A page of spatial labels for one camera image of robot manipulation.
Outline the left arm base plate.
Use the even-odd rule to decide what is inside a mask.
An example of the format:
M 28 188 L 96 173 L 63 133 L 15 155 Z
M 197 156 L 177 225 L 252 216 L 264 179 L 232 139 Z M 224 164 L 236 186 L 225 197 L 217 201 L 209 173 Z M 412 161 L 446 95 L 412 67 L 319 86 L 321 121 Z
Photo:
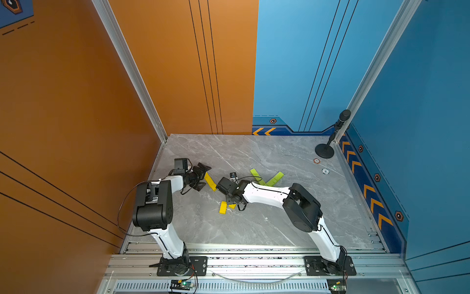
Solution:
M 208 269 L 206 256 L 182 256 L 176 259 L 161 258 L 158 276 L 205 276 Z

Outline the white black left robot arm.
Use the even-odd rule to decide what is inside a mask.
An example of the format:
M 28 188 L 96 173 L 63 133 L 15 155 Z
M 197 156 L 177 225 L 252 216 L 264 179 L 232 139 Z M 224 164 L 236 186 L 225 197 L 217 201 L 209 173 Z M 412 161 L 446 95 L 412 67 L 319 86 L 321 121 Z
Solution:
M 132 223 L 144 233 L 152 236 L 162 250 L 162 258 L 154 264 L 157 274 L 175 276 L 195 275 L 195 266 L 190 260 L 186 244 L 178 237 L 172 220 L 174 215 L 173 194 L 184 194 L 185 187 L 201 191 L 203 180 L 210 166 L 198 163 L 188 166 L 189 159 L 175 160 L 175 167 L 168 176 L 157 181 L 143 181 L 132 189 L 136 191 Z

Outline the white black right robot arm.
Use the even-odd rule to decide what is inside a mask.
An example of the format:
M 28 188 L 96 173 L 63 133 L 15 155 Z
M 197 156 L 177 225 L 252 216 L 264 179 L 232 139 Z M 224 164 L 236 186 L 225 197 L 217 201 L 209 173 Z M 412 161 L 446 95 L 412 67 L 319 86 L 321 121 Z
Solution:
M 329 275 L 343 275 L 346 266 L 346 249 L 335 241 L 323 218 L 321 203 L 302 185 L 270 187 L 242 180 L 233 182 L 222 178 L 216 185 L 230 204 L 247 206 L 260 203 L 283 209 L 292 224 L 308 233 L 316 244 L 323 270 Z

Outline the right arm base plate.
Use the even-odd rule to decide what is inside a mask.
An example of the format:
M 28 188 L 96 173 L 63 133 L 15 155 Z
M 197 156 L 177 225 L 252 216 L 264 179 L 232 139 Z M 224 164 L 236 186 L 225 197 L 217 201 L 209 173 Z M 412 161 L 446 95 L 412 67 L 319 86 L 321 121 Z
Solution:
M 338 262 L 325 260 L 321 256 L 305 256 L 305 270 L 308 276 L 356 276 L 357 271 L 350 256 L 340 257 Z

